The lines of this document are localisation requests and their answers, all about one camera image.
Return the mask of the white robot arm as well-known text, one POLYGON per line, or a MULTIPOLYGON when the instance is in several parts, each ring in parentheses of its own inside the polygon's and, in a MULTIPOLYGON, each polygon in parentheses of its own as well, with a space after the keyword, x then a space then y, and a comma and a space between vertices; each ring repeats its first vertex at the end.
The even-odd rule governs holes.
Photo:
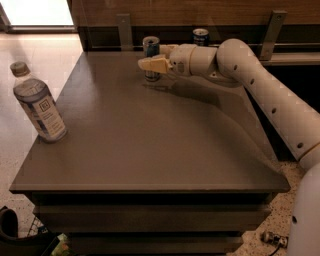
POLYGON ((295 197, 287 256, 320 256, 320 115, 269 73, 250 47, 228 39, 219 47, 163 45, 138 61, 144 71, 200 76, 244 86, 305 170, 295 197))

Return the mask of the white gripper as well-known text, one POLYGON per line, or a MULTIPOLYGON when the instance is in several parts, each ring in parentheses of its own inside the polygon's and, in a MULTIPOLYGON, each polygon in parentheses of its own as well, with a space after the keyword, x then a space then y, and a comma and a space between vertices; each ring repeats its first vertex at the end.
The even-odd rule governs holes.
POLYGON ((145 71, 166 74, 172 68, 177 75, 190 76, 190 61, 194 44, 161 44, 159 54, 138 61, 138 66, 145 71))

